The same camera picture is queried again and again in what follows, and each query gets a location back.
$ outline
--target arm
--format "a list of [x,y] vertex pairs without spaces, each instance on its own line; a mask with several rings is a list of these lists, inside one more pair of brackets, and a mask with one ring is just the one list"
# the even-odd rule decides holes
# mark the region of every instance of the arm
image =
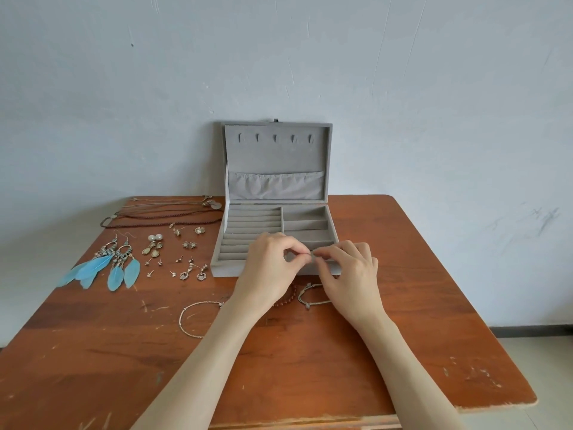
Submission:
[[[380,370],[394,409],[405,430],[454,430],[463,425],[442,393],[402,338],[382,306],[376,273],[378,260],[366,243],[343,241],[317,249],[316,263],[326,294],[364,340]],[[324,259],[342,267],[335,279]]]
[[[286,262],[285,250],[298,255]],[[265,233],[257,238],[250,245],[233,296],[221,307],[205,337],[132,430],[208,428],[249,331],[311,260],[308,248],[294,237]]]

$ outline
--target blue feather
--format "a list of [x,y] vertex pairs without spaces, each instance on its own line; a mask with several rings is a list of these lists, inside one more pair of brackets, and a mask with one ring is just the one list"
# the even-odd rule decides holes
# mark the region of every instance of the blue feather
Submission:
[[121,267],[113,267],[111,269],[110,275],[108,276],[108,288],[111,291],[115,291],[121,285],[123,280],[123,270]]
[[106,265],[110,263],[111,258],[112,255],[108,255],[88,261],[88,263],[83,268],[81,268],[80,271],[77,272],[76,279],[87,279],[93,274],[97,274],[98,271],[102,270]]
[[70,283],[76,278],[77,272],[80,271],[83,268],[83,266],[85,266],[88,262],[89,261],[83,262],[72,268],[68,273],[64,275],[64,277],[61,279],[60,283],[57,286],[63,287],[64,285],[68,285],[68,283]]
[[127,288],[131,288],[131,286],[135,283],[139,276],[139,270],[141,265],[139,261],[133,258],[129,265],[125,267],[125,272],[123,274],[123,281]]
[[83,289],[88,289],[92,286],[92,282],[96,279],[97,273],[92,274],[90,277],[86,277],[80,281],[80,285]]

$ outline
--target gathered fabric pocket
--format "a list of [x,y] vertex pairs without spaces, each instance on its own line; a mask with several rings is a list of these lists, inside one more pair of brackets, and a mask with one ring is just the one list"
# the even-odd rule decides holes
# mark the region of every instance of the gathered fabric pocket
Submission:
[[229,195],[239,199],[323,199],[324,172],[260,173],[229,172]]

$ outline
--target gray jewelry box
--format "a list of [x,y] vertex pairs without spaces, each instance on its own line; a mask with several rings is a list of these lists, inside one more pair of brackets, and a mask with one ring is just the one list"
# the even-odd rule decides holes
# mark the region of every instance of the gray jewelry box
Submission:
[[[222,130],[225,213],[213,276],[239,276],[249,244],[265,231],[291,235],[310,250],[338,242],[326,204],[332,124],[228,122]],[[340,274],[337,263],[327,262]],[[298,274],[318,274],[316,265]]]

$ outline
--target gray baseboard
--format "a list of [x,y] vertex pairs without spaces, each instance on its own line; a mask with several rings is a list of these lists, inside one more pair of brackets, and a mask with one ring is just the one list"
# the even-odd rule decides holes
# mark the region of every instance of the gray baseboard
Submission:
[[516,325],[489,328],[496,338],[573,336],[573,325]]

